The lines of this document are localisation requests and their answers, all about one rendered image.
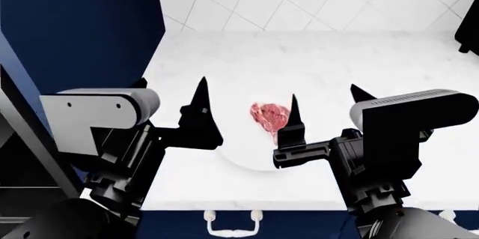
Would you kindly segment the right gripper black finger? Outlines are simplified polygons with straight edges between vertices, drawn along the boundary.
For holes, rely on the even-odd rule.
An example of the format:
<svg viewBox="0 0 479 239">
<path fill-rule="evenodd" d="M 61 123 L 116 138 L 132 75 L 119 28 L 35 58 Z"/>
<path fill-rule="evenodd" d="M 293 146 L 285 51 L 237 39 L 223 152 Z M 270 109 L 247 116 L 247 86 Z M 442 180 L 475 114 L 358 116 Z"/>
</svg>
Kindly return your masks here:
<svg viewBox="0 0 479 239">
<path fill-rule="evenodd" d="M 293 94 L 286 125 L 278 130 L 278 147 L 289 148 L 305 144 L 305 125 L 302 122 L 296 95 Z"/>
<path fill-rule="evenodd" d="M 350 92 L 355 103 L 360 103 L 362 101 L 372 101 L 376 99 L 376 97 L 372 96 L 371 94 L 369 94 L 365 90 L 362 90 L 360 87 L 354 84 L 350 86 Z"/>
</svg>

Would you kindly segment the raw red steak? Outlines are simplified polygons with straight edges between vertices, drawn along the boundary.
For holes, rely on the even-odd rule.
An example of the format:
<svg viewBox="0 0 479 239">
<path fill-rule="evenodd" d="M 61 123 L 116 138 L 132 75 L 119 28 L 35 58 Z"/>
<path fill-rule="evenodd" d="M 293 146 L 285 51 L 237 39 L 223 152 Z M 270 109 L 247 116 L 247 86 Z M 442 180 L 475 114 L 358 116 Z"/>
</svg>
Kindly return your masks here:
<svg viewBox="0 0 479 239">
<path fill-rule="evenodd" d="M 275 145 L 278 144 L 278 131 L 286 126 L 290 110 L 275 103 L 253 103 L 250 115 L 267 133 L 272 136 Z"/>
</svg>

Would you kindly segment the white round plate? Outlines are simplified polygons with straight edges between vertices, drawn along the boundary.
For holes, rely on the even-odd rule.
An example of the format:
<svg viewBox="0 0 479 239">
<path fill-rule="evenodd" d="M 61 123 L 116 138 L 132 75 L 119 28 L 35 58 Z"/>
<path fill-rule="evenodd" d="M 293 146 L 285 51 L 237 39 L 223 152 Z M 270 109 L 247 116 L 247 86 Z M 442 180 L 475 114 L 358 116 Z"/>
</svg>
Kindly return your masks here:
<svg viewBox="0 0 479 239">
<path fill-rule="evenodd" d="M 254 121 L 250 108 L 253 103 L 278 103 L 290 108 L 293 95 L 296 96 L 300 115 L 305 124 L 305 141 L 307 143 L 323 141 L 326 135 L 316 133 L 323 126 L 316 121 L 323 114 L 320 111 L 322 106 L 318 94 L 301 91 L 283 94 L 231 94 L 215 114 L 224 138 L 224 144 L 219 149 L 221 156 L 244 169 L 275 171 L 272 152 L 277 146 L 272 135 Z"/>
</svg>

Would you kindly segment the tall navy blue cabinet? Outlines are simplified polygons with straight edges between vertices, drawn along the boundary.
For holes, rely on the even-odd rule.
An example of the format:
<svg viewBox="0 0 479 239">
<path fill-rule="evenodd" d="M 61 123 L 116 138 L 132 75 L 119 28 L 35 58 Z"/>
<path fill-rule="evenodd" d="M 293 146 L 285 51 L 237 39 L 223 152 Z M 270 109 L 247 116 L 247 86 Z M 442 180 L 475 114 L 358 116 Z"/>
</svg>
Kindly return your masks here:
<svg viewBox="0 0 479 239">
<path fill-rule="evenodd" d="M 40 120 L 39 96 L 138 81 L 165 25 L 160 0 L 0 0 L 0 55 Z"/>
</svg>

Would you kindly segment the navy blue drawer front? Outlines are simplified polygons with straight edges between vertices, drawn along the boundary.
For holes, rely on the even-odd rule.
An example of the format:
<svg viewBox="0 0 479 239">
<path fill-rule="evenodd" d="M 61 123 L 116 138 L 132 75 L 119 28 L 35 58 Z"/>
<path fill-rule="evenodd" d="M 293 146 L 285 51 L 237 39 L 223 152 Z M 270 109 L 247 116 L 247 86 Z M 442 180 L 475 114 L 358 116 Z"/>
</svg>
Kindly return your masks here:
<svg viewBox="0 0 479 239">
<path fill-rule="evenodd" d="M 225 239 L 207 231 L 203 211 L 145 211 L 135 239 Z M 264 211 L 255 236 L 233 239 L 360 239 L 345 211 Z"/>
</svg>

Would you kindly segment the black countertop appliance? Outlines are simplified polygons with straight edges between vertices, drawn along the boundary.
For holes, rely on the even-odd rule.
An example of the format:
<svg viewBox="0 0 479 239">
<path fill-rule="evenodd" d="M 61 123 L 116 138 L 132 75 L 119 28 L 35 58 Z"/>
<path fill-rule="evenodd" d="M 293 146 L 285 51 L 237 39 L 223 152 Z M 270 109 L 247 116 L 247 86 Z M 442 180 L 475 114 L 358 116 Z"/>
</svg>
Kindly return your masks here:
<svg viewBox="0 0 479 239">
<path fill-rule="evenodd" d="M 479 56 L 479 0 L 472 3 L 454 38 L 460 43 L 459 52 L 473 52 Z"/>
</svg>

